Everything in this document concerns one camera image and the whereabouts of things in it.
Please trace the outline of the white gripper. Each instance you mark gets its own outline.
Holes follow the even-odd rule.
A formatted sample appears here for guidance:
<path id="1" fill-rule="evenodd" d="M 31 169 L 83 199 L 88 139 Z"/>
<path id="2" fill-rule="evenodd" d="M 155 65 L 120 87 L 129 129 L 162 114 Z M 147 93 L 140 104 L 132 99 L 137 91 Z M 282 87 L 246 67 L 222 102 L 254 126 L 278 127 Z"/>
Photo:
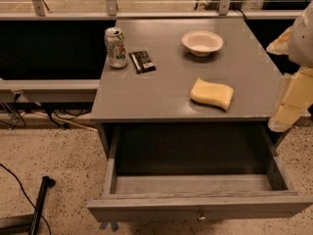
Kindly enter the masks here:
<path id="1" fill-rule="evenodd" d="M 313 1 L 266 51 L 274 55 L 289 54 L 292 62 L 302 66 L 298 72 L 283 76 L 268 121 L 272 131 L 285 132 L 313 105 Z"/>

